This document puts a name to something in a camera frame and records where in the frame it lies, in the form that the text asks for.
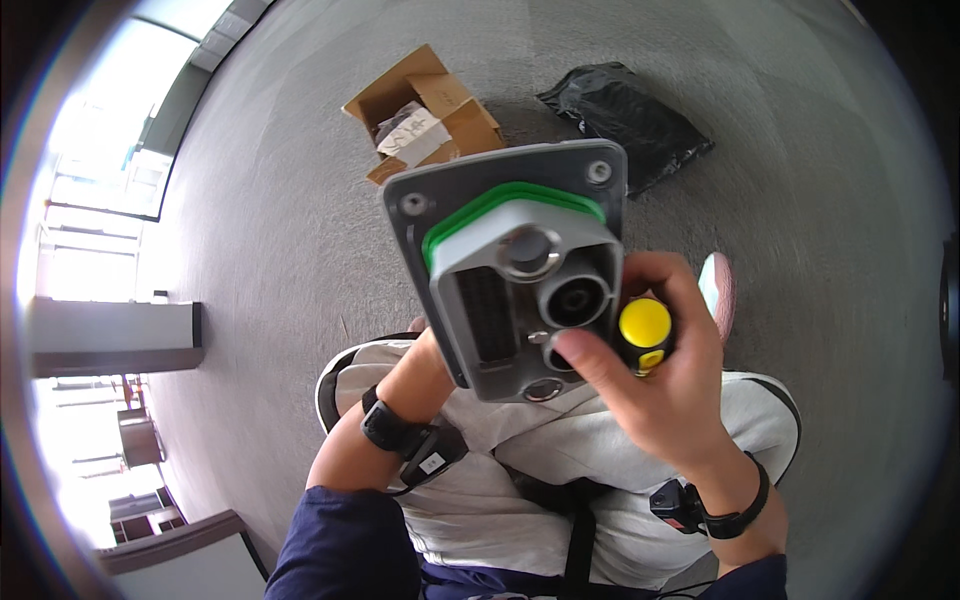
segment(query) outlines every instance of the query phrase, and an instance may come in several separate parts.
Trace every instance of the hand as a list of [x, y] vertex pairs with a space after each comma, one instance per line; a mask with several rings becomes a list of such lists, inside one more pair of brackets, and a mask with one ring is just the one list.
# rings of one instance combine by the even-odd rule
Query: hand
[[682, 256], [656, 252], [627, 256], [624, 297], [640, 296], [648, 289], [669, 307], [676, 343], [669, 358], [646, 377], [635, 376], [588, 331], [562, 333], [554, 349], [593, 385], [634, 444], [687, 476], [736, 448], [720, 421], [723, 348]]

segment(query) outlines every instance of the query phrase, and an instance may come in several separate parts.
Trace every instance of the screwdriver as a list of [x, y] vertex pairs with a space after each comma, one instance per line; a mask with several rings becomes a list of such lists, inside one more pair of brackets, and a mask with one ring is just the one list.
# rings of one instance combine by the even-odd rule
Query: screwdriver
[[631, 300], [620, 311], [618, 327], [620, 357], [638, 377], [646, 376], [673, 350], [673, 319], [659, 300]]

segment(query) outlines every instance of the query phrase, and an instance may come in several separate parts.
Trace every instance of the green rubber seal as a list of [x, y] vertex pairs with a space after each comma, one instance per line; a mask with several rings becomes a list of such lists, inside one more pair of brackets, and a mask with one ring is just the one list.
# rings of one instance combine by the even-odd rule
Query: green rubber seal
[[552, 204], [560, 208], [582, 212], [604, 225], [607, 223], [607, 215], [600, 204], [586, 196], [571, 194], [553, 187], [536, 185], [526, 181], [501, 183], [464, 204], [456, 212], [426, 232], [426, 235], [423, 236], [423, 243], [420, 245], [420, 251], [423, 254], [423, 262], [426, 264], [427, 273], [433, 268], [433, 252], [440, 246], [441, 242], [491, 210], [512, 200], [532, 200]]

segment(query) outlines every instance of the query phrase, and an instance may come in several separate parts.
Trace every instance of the person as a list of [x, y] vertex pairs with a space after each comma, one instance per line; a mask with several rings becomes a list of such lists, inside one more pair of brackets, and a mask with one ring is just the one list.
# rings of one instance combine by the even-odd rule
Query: person
[[[728, 277], [725, 260], [711, 265], [711, 276], [715, 269]], [[591, 506], [597, 533], [584, 597], [668, 597], [660, 592], [666, 580], [712, 550], [717, 580], [700, 597], [785, 598], [787, 515], [772, 485], [758, 516], [732, 539], [685, 536], [648, 505], [653, 490], [680, 477], [711, 516], [747, 510], [761, 474], [743, 450], [779, 480], [799, 437], [792, 398], [775, 379], [723, 372], [716, 298], [705, 302], [709, 294], [682, 257], [629, 255], [623, 290], [652, 292], [669, 306], [673, 353], [638, 378], [597, 336], [562, 332], [555, 350], [589, 385], [542, 405], [491, 406], [456, 390], [430, 328], [406, 346], [360, 348], [369, 358], [355, 350], [352, 366], [335, 377], [342, 414], [310, 468], [265, 597], [566, 597], [569, 522], [521, 497], [505, 474], [511, 466], [550, 484], [587, 476], [616, 488]], [[443, 409], [462, 428], [467, 457], [407, 495], [387, 495], [401, 458], [361, 431], [358, 397], [370, 381], [408, 422], [429, 423]]]

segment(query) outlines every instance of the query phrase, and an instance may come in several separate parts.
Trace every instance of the black wrist strap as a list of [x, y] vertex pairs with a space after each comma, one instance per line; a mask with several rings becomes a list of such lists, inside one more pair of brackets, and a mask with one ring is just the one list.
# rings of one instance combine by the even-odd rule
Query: black wrist strap
[[432, 425], [411, 423], [401, 419], [387, 404], [376, 397], [376, 386], [368, 389], [361, 399], [366, 416], [360, 429], [382, 450], [396, 452], [409, 461], [434, 429]]
[[747, 526], [753, 523], [759, 516], [763, 507], [767, 504], [767, 497], [770, 495], [770, 476], [767, 475], [766, 469], [756, 461], [753, 454], [750, 452], [744, 452], [744, 454], [749, 456], [750, 460], [754, 461], [760, 473], [760, 489], [756, 492], [756, 498], [753, 504], [751, 504], [747, 510], [742, 513], [711, 516], [707, 513], [707, 509], [704, 508], [704, 504], [700, 500], [699, 495], [696, 499], [697, 508], [700, 509], [700, 514], [704, 518], [704, 525], [707, 526], [707, 532], [716, 540], [730, 540], [740, 536]]

